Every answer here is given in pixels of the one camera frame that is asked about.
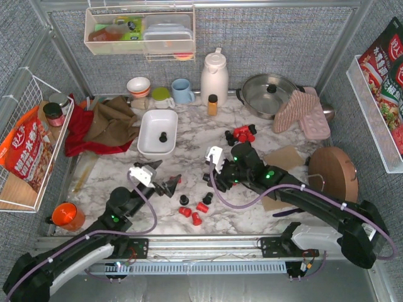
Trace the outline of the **brown cardboard square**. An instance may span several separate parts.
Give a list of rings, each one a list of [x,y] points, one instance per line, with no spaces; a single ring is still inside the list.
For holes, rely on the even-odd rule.
[[[264,156],[264,161],[271,166],[289,171],[295,167],[303,166],[305,160],[298,154],[297,149],[288,145]]]

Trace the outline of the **pink striped cloth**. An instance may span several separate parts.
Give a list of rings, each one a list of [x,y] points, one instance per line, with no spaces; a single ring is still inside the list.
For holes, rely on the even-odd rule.
[[[294,90],[287,103],[275,114],[272,130],[274,133],[287,131],[290,126],[309,114],[320,103],[319,97]]]

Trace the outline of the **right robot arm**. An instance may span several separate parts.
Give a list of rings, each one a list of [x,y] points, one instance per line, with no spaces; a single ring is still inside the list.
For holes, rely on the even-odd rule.
[[[377,209],[369,202],[352,203],[312,189],[287,171],[265,164],[250,143],[232,147],[233,159],[225,158],[218,146],[208,147],[205,160],[209,172],[203,176],[217,196],[242,184],[258,197],[244,205],[234,205],[222,199],[223,204],[238,210],[248,208],[263,197],[271,197],[289,203],[319,218],[327,226],[290,225],[285,233],[285,250],[298,247],[300,250],[316,249],[341,253],[354,265],[370,269],[385,242],[391,241],[389,231]]]

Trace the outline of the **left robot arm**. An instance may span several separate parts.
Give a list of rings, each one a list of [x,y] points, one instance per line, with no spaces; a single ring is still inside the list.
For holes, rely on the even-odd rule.
[[[22,255],[3,285],[6,301],[48,301],[65,283],[91,265],[127,248],[132,233],[130,218],[153,194],[172,197],[181,176],[132,190],[117,187],[110,193],[105,211],[83,232],[47,252]]]

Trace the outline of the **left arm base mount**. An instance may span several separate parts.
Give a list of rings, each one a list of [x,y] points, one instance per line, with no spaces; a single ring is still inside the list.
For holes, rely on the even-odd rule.
[[[109,259],[146,259],[149,248],[148,238],[125,237],[115,240],[114,250]]]

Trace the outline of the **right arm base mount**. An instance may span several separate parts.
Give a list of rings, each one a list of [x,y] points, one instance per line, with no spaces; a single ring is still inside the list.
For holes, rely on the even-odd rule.
[[[300,225],[300,222],[291,222],[281,235],[259,238],[257,246],[263,258],[301,257],[305,249],[300,249],[292,241],[292,235]]]

